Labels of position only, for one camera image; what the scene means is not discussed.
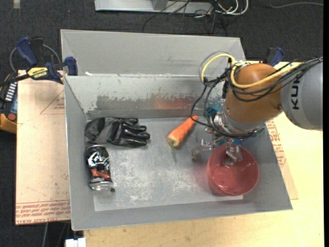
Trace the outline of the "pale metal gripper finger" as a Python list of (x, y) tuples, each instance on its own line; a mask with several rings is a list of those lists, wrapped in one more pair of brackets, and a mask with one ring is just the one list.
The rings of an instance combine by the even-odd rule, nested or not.
[(215, 145), (211, 141), (201, 140), (201, 143), (191, 150), (191, 157), (194, 161), (207, 161)]
[(240, 146), (226, 142), (226, 157), (224, 159), (224, 165), (233, 165), (237, 162), (241, 162), (243, 160), (242, 152), (240, 150)]

